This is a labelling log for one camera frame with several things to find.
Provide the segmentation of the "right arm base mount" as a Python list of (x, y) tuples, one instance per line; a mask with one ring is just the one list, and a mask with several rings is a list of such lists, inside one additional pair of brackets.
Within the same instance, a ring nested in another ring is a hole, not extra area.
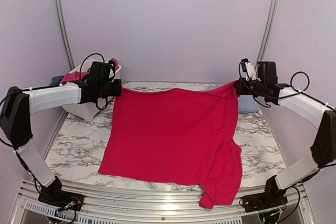
[(285, 194), (267, 195), (266, 193), (258, 193), (243, 196), (239, 204), (245, 209), (245, 212), (254, 212), (284, 206), (288, 202)]

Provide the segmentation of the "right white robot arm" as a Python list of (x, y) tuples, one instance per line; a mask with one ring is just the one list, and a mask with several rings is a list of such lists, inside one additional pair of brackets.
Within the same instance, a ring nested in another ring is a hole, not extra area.
[(292, 80), (280, 83), (273, 61), (259, 61), (253, 66), (247, 58), (242, 59), (238, 73), (235, 84), (238, 94), (263, 98), (263, 107), (275, 105), (286, 109), (282, 115), (293, 113), (298, 120), (292, 129), (283, 119), (279, 126), (271, 123), (280, 145), (290, 140), (303, 144), (302, 157), (267, 180), (260, 203), (271, 207), (280, 199), (280, 190), (305, 182), (323, 168), (335, 165), (335, 107), (307, 94), (307, 87), (295, 87)]

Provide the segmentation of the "light blue button shirt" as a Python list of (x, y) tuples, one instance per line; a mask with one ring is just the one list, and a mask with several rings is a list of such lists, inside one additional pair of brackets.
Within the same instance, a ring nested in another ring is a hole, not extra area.
[(252, 96), (238, 94), (236, 84), (237, 81), (221, 86), (209, 85), (205, 95), (211, 101), (211, 104), (214, 104), (213, 107), (226, 116), (259, 112), (260, 108)]

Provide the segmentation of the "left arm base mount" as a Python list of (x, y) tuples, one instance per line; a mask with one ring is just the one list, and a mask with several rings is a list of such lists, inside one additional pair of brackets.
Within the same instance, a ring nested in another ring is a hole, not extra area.
[(80, 211), (83, 204), (84, 195), (62, 190), (55, 196), (48, 196), (40, 193), (38, 200), (58, 208), (65, 208), (66, 205), (74, 202), (75, 204), (72, 206), (72, 209), (75, 211)]

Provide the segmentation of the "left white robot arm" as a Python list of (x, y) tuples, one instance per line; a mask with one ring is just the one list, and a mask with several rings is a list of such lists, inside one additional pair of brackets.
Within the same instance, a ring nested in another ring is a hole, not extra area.
[(89, 73), (80, 80), (53, 87), (13, 86), (2, 100), (1, 129), (22, 165), (42, 186), (48, 187), (45, 196), (56, 206), (66, 202), (66, 193), (53, 185), (56, 177), (33, 142), (30, 117), (40, 111), (69, 106), (78, 108), (76, 115), (85, 119), (84, 112), (94, 116), (107, 107), (111, 97), (121, 95), (122, 67), (116, 61), (90, 60), (84, 66), (89, 67)]

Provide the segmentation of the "red t-shirt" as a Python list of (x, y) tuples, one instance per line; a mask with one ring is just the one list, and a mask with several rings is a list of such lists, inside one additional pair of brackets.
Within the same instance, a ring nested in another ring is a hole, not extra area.
[(98, 172), (145, 182), (199, 185), (200, 206), (233, 203), (241, 185), (234, 141), (238, 95), (233, 83), (211, 91), (123, 89)]

